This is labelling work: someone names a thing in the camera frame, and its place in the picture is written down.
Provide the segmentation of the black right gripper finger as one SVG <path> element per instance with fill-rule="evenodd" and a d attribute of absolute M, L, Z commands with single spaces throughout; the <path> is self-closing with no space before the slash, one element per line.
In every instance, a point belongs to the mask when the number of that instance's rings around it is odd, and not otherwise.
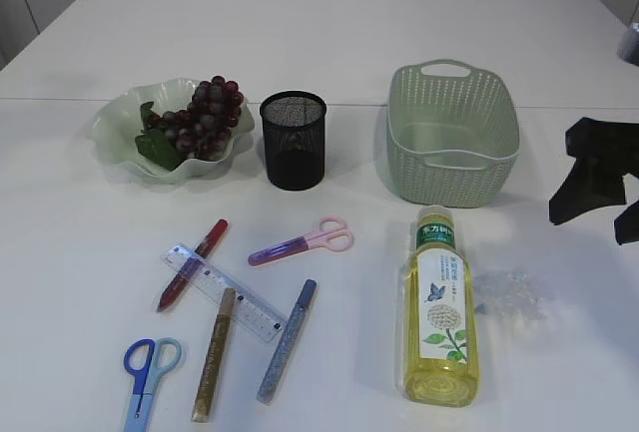
<path fill-rule="evenodd" d="M 623 178 L 638 175 L 636 123 L 583 117 L 566 131 L 565 149 L 575 163 L 549 201 L 551 223 L 626 203 Z"/>
<path fill-rule="evenodd" d="M 614 220 L 614 232 L 619 245 L 639 241 L 639 202 L 629 206 Z"/>

